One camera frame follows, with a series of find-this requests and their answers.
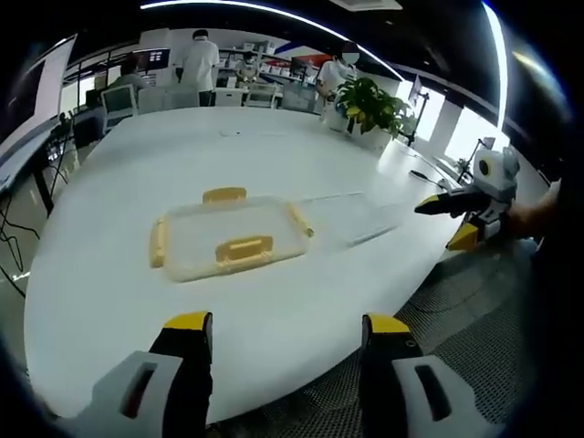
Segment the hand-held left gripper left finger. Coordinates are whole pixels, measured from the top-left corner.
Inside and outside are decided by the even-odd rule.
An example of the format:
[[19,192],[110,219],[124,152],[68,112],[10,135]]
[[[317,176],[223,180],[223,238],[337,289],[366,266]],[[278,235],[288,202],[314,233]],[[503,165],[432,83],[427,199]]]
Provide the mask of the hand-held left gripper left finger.
[[213,314],[167,321],[92,389],[81,412],[58,421],[69,437],[204,437],[213,390]]

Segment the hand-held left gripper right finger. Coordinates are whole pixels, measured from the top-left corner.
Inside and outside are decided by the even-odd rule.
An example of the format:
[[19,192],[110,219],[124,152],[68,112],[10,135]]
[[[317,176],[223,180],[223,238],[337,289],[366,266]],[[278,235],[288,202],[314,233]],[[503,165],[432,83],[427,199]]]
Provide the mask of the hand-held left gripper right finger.
[[503,427],[476,408],[472,387],[424,355],[397,318],[362,317],[360,409],[365,437],[497,437]]

